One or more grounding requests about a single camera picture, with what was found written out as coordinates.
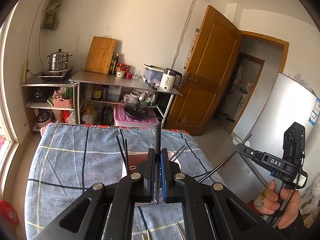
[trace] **refrigerator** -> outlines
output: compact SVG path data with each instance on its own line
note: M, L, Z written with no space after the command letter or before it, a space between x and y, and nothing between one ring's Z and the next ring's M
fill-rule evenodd
M319 115L320 100L292 78L279 73L271 94L250 132L250 147L283 156L284 132L294 123L306 129L306 141ZM218 172L226 186L248 203L274 178L270 172L236 153Z

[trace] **red bag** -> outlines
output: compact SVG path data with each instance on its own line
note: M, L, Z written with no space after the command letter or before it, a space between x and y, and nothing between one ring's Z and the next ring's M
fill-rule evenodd
M0 200L0 215L6 218L9 222L13 224L19 223L19 218L17 212L14 210L12 205L4 200Z

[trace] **pink lid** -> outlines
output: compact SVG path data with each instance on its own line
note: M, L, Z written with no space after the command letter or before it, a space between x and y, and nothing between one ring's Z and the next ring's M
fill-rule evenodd
M151 108L147 108L149 115L155 115L153 110ZM156 124L158 122L157 118L144 118L142 120L135 120L132 119L131 117L128 117L127 114L124 111L123 106L115 106L113 110L113 116L115 118L116 122L121 122L121 123L127 123L132 126L132 124L139 123L140 125L145 123L145 124Z

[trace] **wooden cutting board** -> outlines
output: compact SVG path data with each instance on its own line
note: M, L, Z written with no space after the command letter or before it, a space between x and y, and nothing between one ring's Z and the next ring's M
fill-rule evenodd
M108 74L117 40L94 36L84 70Z

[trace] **black sleeve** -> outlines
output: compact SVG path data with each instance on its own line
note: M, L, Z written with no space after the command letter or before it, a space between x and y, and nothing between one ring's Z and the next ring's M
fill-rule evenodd
M304 237L307 228L304 226L302 215L299 211L299 214L296 220L287 228L279 230L288 240L307 240Z

